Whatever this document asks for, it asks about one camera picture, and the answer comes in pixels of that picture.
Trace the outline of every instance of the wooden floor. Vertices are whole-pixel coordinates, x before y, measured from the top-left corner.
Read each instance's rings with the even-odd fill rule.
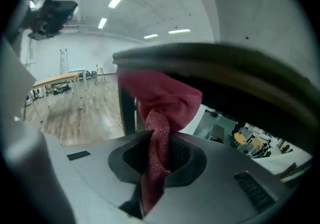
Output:
[[[26,108],[25,121],[39,127],[44,133],[59,138],[62,146],[86,144],[124,136],[118,97],[116,75],[105,75],[87,80],[87,88],[80,82],[82,109],[79,109],[77,96],[71,90],[48,95],[50,107],[45,98],[37,99],[34,104],[43,122],[40,123],[35,108]]]

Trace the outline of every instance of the red cloth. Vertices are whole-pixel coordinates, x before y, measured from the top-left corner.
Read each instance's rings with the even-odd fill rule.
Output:
[[[137,99],[138,110],[148,130],[154,130],[141,179],[145,214],[163,194],[168,169],[169,133],[186,127],[197,114],[202,92],[152,70],[118,72],[119,85]]]

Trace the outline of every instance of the concrete wall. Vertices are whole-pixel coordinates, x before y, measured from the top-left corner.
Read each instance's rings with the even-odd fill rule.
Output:
[[[21,44],[22,63],[26,63],[28,38]],[[51,39],[32,42],[33,59],[30,72],[37,80],[60,74],[60,49],[67,49],[69,69],[86,68],[97,70],[96,64],[103,67],[105,74],[115,73],[116,65],[112,63],[113,53],[130,48],[141,47],[141,43],[105,36],[89,34],[62,34]]]
[[[261,50],[285,62],[320,89],[319,47],[296,0],[211,0],[203,3],[210,21],[218,16],[219,39]]]

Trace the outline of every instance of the ladder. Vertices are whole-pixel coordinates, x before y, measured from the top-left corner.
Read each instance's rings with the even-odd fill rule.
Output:
[[[69,71],[68,65],[68,52],[67,49],[62,51],[60,49],[60,75],[65,74]]]

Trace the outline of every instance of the desk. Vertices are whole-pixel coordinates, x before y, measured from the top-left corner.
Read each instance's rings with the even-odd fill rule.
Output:
[[[73,73],[73,72],[82,72],[84,87],[85,87],[85,90],[87,90],[86,69],[85,68],[74,68],[74,69],[69,70],[69,73]]]
[[[219,125],[214,124],[211,133],[209,136],[209,140],[213,138],[213,141],[224,143],[225,140],[225,129]]]
[[[231,144],[231,146],[237,147],[239,145],[246,145],[247,140],[243,134],[236,132],[233,137],[234,137],[234,143]]]
[[[45,99],[47,101],[48,107],[50,107],[50,105],[48,103],[48,100],[47,100],[47,94],[46,94],[45,86],[50,86],[52,84],[61,83],[61,82],[72,81],[73,85],[75,87],[76,96],[78,98],[79,109],[82,109],[79,90],[78,90],[78,84],[77,84],[77,81],[76,81],[77,76],[78,76],[78,72],[72,72],[72,73],[60,74],[60,75],[48,77],[46,79],[36,81],[33,84],[32,89],[35,90],[37,88],[43,88],[42,89],[43,90],[43,95],[44,95],[44,97],[45,97]]]

